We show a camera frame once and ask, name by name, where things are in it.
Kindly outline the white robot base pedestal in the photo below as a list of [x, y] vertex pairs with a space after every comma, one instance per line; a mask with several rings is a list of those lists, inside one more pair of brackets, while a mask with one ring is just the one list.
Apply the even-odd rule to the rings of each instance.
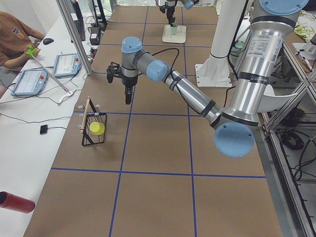
[[245, 0], [222, 1], [210, 55], [203, 64], [195, 65], [199, 87], [231, 86], [228, 56], [246, 6]]

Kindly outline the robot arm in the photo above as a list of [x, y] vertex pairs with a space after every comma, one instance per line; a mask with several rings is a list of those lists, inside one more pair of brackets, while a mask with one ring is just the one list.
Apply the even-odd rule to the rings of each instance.
[[[185, 9], [191, 9], [195, 4], [199, 3], [199, 0], [180, 0]], [[166, 13], [168, 23], [170, 26], [173, 26], [175, 23], [175, 7], [178, 3], [178, 0], [166, 0], [164, 5], [160, 6], [159, 9], [162, 13]]]
[[234, 71], [237, 81], [228, 107], [218, 105], [201, 91], [203, 86], [228, 86], [229, 54], [248, 2], [223, 2], [209, 58], [196, 69], [197, 82], [189, 82], [169, 63], [143, 49], [140, 39], [122, 41], [119, 75], [125, 86], [125, 101], [131, 102], [139, 75], [162, 81], [215, 130], [216, 148], [228, 157], [248, 154], [254, 144], [253, 129], [258, 113], [275, 110], [289, 96], [276, 96], [270, 76], [286, 36], [294, 31], [305, 0], [256, 0], [250, 19], [250, 35], [241, 55], [241, 67]]

